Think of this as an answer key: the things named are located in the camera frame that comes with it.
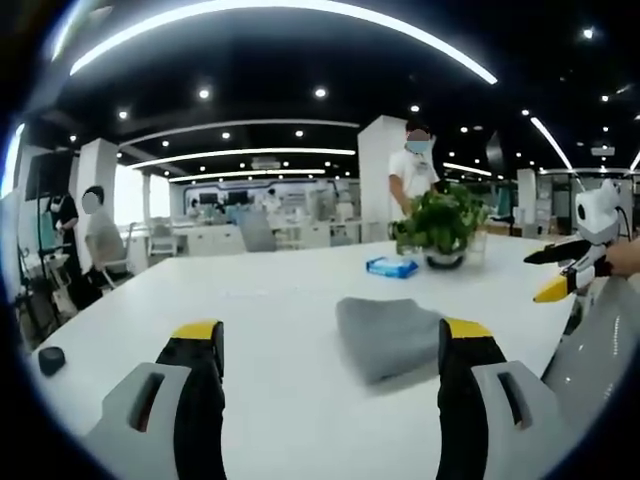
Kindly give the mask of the person's right hand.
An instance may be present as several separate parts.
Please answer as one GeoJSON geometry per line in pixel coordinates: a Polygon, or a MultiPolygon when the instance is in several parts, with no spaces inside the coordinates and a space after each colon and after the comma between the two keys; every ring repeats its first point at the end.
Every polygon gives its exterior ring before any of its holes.
{"type": "Polygon", "coordinates": [[[607,249],[606,261],[611,266],[611,274],[631,277],[640,272],[640,238],[616,243],[607,249]]]}

